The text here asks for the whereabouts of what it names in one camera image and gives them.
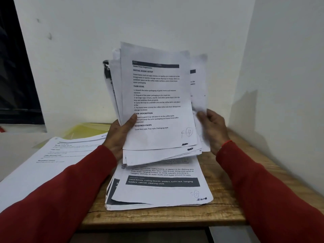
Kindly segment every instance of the red thread bracelet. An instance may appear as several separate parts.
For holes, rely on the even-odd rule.
[[[228,140],[228,141],[224,142],[224,144],[221,146],[221,148],[222,148],[226,143],[229,143],[229,142],[232,142],[232,140]]]

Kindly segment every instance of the transparent yellow folder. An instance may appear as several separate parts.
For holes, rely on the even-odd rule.
[[[63,139],[72,140],[79,138],[86,138],[95,135],[100,135],[108,132],[111,124],[101,124],[101,123],[80,123],[71,129],[65,131],[62,136],[59,136]],[[33,148],[41,148],[43,147],[48,140],[45,140]]]

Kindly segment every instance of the wooden tabletop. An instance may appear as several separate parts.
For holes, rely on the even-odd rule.
[[[232,131],[230,138],[254,161],[265,166],[274,176],[282,180],[301,199],[324,213],[324,198],[301,182],[292,178],[286,171],[274,164],[266,156],[249,145]],[[98,196],[84,218],[80,230],[205,227],[217,225],[244,225],[246,220],[234,195],[231,181],[211,153],[198,156],[201,170],[206,178],[214,200],[200,206],[174,206],[149,209],[107,211],[106,188],[110,177],[103,183]]]

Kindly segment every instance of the red object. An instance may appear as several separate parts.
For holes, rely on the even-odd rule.
[[[324,215],[235,143],[224,145],[216,159],[232,180],[245,216],[262,243],[323,241]],[[0,213],[1,242],[68,242],[116,163],[112,152],[99,146],[5,209]]]
[[[229,143],[229,142],[232,142],[232,140],[228,140],[228,141],[224,142],[224,144],[221,146],[221,148],[222,148],[226,143]]]

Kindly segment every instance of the person's left hand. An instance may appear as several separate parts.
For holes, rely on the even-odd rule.
[[[127,133],[134,126],[136,120],[137,115],[133,114],[124,125],[120,126],[118,120],[116,120],[110,126],[103,145],[115,155],[117,161],[123,157],[123,145],[125,143]]]

